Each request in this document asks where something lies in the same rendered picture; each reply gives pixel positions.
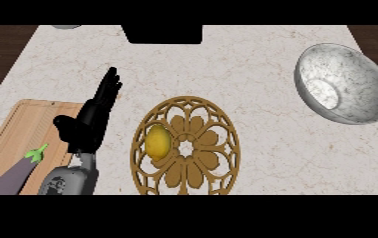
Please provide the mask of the black appliance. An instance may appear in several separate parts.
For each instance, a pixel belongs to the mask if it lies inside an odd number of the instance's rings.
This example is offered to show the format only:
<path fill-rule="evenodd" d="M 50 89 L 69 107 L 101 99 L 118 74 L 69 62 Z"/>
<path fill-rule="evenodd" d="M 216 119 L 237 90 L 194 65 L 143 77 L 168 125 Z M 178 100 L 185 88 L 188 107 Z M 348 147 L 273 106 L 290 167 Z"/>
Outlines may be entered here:
<path fill-rule="evenodd" d="M 141 26 L 122 25 L 128 42 L 132 44 L 200 44 L 200 25 Z"/>

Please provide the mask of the brown round openwork placemat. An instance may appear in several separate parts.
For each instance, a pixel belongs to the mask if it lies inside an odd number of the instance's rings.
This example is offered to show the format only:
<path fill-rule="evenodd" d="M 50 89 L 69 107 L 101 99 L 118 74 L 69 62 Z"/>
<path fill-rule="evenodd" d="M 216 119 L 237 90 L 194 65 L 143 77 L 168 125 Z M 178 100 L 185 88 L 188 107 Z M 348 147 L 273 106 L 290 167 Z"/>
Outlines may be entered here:
<path fill-rule="evenodd" d="M 153 125 L 169 133 L 171 149 L 154 161 L 144 141 Z M 188 194 L 206 184 L 206 194 L 230 192 L 240 164 L 240 146 L 231 121 L 221 108 L 194 96 L 178 96 L 159 103 L 135 129 L 129 169 L 140 194 L 160 194 L 159 185 Z"/>

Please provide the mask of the purple eggplant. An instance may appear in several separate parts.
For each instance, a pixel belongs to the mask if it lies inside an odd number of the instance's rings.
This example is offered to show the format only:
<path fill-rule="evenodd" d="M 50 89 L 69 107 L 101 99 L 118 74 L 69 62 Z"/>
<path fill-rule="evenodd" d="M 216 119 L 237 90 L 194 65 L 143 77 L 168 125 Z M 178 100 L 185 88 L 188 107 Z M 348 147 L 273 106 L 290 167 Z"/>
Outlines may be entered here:
<path fill-rule="evenodd" d="M 45 148 L 47 144 L 44 144 L 38 149 L 29 150 L 17 163 L 0 176 L 0 195 L 19 194 L 29 174 L 42 160 Z"/>

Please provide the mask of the pale wooden cutting board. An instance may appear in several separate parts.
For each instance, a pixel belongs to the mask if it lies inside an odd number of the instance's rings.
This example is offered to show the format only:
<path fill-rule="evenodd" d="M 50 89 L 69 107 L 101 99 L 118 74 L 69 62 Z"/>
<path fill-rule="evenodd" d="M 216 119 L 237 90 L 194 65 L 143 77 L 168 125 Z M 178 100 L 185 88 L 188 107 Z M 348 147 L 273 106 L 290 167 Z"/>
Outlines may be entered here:
<path fill-rule="evenodd" d="M 29 150 L 48 144 L 20 195 L 35 195 L 48 172 L 70 162 L 72 155 L 66 153 L 67 144 L 58 139 L 53 118 L 57 115 L 75 117 L 81 107 L 81 103 L 23 99 L 11 108 L 0 127 L 0 176 Z"/>

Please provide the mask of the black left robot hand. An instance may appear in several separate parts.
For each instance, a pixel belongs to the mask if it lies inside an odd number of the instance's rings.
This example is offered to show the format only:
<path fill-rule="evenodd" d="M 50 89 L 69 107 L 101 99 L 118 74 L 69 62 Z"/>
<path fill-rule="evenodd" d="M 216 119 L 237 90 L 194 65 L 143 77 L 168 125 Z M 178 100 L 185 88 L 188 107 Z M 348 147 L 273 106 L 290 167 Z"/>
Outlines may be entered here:
<path fill-rule="evenodd" d="M 67 143 L 69 153 L 95 153 L 101 145 L 109 113 L 121 86 L 116 68 L 110 67 L 94 96 L 85 101 L 76 117 L 66 115 L 54 117 L 53 124 L 60 140 Z"/>

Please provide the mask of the white marble bowl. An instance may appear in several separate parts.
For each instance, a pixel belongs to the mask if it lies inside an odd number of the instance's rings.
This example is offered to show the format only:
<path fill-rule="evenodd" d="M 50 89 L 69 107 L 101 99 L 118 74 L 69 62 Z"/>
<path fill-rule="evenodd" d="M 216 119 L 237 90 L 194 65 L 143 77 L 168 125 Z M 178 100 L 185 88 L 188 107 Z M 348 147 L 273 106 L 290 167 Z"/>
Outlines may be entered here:
<path fill-rule="evenodd" d="M 305 105 L 324 119 L 348 125 L 378 122 L 378 65 L 357 50 L 332 43 L 310 46 L 293 82 Z"/>

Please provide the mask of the yellow cupcake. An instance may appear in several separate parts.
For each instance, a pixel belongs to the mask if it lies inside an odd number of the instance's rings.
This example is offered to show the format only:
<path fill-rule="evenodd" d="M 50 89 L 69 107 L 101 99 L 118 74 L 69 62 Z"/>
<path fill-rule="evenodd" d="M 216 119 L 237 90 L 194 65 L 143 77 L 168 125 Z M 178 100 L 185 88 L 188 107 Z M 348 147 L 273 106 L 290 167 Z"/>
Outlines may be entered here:
<path fill-rule="evenodd" d="M 159 161 L 168 154 L 171 136 L 162 125 L 153 125 L 144 138 L 144 151 L 153 161 Z"/>

